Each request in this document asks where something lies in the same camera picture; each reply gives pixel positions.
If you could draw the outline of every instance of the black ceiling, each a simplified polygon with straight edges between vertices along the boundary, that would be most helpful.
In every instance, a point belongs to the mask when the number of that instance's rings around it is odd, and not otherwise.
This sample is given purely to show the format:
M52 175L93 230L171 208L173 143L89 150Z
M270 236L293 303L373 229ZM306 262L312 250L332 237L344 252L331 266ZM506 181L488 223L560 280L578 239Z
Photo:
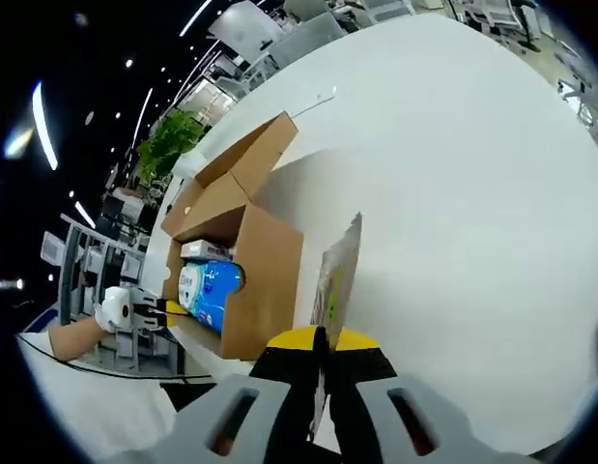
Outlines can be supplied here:
M214 43L207 29L230 0L213 0L183 37L204 0L73 2L70 7L4 2L0 12L0 278L23 277L26 294L56 294L39 257L44 230L63 235L61 213L81 220L69 191L94 218L110 166L124 162L142 104L153 93L138 142L174 100L195 58ZM267 0L270 10L281 0ZM133 60L130 68L126 61ZM6 161L3 143L43 83L43 109L59 164L49 168L36 136L21 159ZM84 124L90 111L95 116ZM115 114L121 113L120 119Z

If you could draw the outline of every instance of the desk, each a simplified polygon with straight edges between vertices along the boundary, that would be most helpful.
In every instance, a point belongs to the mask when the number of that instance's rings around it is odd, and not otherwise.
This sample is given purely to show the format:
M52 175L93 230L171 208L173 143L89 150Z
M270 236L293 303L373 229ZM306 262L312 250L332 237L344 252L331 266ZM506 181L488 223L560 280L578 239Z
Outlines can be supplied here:
M405 16L293 63L197 149L212 159L281 110L300 113L299 135L259 202L306 241L364 214L347 325L488 445L561 438L596 379L598 326L598 151L566 102L463 24Z

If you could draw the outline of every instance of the potted plant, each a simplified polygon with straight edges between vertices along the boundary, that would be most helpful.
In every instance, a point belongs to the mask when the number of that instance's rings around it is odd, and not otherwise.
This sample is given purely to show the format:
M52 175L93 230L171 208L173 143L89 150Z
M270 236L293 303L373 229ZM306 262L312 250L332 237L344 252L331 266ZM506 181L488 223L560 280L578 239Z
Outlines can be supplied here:
M151 182L169 174L179 156L195 147L204 134L204 127L193 118L194 114L171 110L155 134L137 147L143 181Z

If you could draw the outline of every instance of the metal rack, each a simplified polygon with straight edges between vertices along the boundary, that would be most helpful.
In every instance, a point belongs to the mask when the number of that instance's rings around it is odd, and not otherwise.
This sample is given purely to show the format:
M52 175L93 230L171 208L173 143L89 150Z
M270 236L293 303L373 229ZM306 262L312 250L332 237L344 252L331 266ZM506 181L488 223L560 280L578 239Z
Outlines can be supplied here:
M110 239L96 230L77 222L71 217L60 215L60 218L69 224L69 232L65 242L65 252L63 253L60 279L58 282L59 320L60 324L64 326L88 315L85 311L86 289L84 287L84 273L89 249L91 248L93 241L100 243L101 259L101 267L98 273L97 283L92 293L93 304L100 303L103 300L105 291L103 282L105 281L106 264L113 259L115 253L122 252L135 257L140 261L144 260L145 253L138 249L134 249L125 243ZM82 239L84 240L83 262L76 275L75 264L81 248L80 243ZM72 283L75 277L77 278L77 285L75 286L75 289L72 289ZM121 358L118 355L120 346L119 338L124 338L125 334L130 334L131 336L131 360L129 358ZM140 347L140 341L148 342L149 346L155 346L158 342L166 342L164 337L162 337L163 341L160 339L157 340L156 337L158 336L159 335L155 333L143 333L143 331L137 327L134 327L128 332L116 333L113 340L98 344L94 355L89 355L87 361L89 363L104 365L106 368L112 368L113 370L141 375L162 375L163 369L160 365L166 363L167 365L165 368L169 369L170 374L182 373L183 367L181 357L183 354L181 353L182 348L178 343L168 342L169 347L167 355L157 358L155 358L154 349ZM108 352L112 353L109 357L112 361L108 360ZM146 356L146 359L149 360L149 362L142 362L140 356Z

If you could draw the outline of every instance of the cardboard box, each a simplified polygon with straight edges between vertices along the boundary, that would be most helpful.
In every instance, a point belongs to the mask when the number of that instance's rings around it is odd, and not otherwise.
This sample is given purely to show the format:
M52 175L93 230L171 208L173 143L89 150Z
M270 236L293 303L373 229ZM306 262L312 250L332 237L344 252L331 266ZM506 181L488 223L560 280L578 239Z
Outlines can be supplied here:
M195 176L161 225L173 239L162 295L168 300L178 301L181 244L204 239L236 247L234 262L246 279L227 298L223 333L190 317L173 318L224 359L255 360L271 338L292 329L303 237L252 200L296 134L282 113L246 135Z

